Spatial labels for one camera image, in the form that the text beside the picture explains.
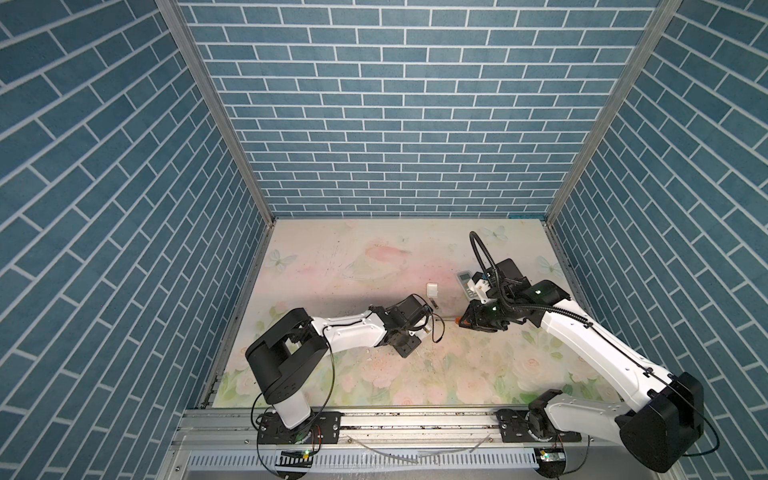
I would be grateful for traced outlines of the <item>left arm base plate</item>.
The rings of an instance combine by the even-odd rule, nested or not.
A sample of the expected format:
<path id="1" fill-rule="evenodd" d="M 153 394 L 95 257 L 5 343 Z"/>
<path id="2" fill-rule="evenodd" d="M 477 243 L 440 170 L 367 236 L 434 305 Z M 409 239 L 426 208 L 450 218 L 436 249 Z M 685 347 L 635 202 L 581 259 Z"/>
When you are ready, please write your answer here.
<path id="1" fill-rule="evenodd" d="M 253 418 L 260 444 L 337 444 L 341 430 L 342 413 L 324 411 L 317 417 L 311 415 L 293 429 L 287 428 L 279 415 L 267 412 Z"/>

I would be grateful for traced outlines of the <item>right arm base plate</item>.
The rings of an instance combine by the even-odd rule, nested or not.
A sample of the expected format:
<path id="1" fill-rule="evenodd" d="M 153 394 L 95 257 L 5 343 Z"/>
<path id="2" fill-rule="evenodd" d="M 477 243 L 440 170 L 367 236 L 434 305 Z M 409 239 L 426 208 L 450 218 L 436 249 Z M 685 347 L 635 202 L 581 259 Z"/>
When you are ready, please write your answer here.
<path id="1" fill-rule="evenodd" d="M 504 443 L 582 441 L 582 436 L 577 432 L 556 430 L 537 411 L 503 408 L 495 411 L 495 417 Z"/>

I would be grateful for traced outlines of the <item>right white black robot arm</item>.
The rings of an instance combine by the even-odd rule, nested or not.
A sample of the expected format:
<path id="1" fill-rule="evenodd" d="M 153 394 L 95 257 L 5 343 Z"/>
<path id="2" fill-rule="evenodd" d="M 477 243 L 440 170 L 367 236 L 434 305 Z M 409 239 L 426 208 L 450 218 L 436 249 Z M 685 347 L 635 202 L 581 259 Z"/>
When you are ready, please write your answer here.
<path id="1" fill-rule="evenodd" d="M 554 282 L 531 283 L 510 259 L 458 277 L 470 300 L 459 327 L 496 333 L 529 323 L 569 347 L 619 396 L 616 402 L 582 400 L 550 389 L 528 405 L 526 421 L 534 438 L 586 434 L 619 444 L 643 466 L 665 473 L 703 435 L 701 383 L 631 349 Z"/>

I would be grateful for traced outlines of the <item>grey white remote control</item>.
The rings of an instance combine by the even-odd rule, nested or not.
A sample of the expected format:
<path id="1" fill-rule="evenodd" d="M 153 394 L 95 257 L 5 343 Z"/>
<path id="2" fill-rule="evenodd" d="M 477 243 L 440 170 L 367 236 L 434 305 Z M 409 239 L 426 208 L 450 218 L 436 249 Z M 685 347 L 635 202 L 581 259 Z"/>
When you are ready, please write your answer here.
<path id="1" fill-rule="evenodd" d="M 478 296 L 477 293 L 472 289 L 473 287 L 472 276 L 474 274 L 470 273 L 469 271 L 462 271 L 457 274 L 457 279 L 468 300 L 470 301 L 477 300 L 482 304 L 485 304 L 489 301 L 487 293 L 484 296 Z"/>

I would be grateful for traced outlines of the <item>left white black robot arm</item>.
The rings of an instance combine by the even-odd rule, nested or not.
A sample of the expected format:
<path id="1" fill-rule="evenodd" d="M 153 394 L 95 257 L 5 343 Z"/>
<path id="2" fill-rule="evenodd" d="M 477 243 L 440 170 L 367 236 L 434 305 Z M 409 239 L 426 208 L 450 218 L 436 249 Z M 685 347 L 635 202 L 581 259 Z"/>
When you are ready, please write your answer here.
<path id="1" fill-rule="evenodd" d="M 297 430 L 317 415 L 302 388 L 323 358 L 379 347 L 406 358 L 434 334 L 435 318 L 432 307 L 416 294 L 390 307 L 370 306 L 343 317 L 311 316 L 294 308 L 247 347 L 244 359 L 261 397 L 284 427 Z"/>

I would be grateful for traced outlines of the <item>white battery cover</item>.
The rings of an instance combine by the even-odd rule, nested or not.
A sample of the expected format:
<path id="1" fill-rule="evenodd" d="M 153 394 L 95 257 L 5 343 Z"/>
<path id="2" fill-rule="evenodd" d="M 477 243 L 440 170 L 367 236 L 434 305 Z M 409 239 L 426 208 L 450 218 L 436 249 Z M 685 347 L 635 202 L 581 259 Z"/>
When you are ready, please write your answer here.
<path id="1" fill-rule="evenodd" d="M 426 294 L 427 298 L 430 300 L 436 300 L 438 297 L 438 284 L 437 283 L 427 283 L 426 284 Z"/>

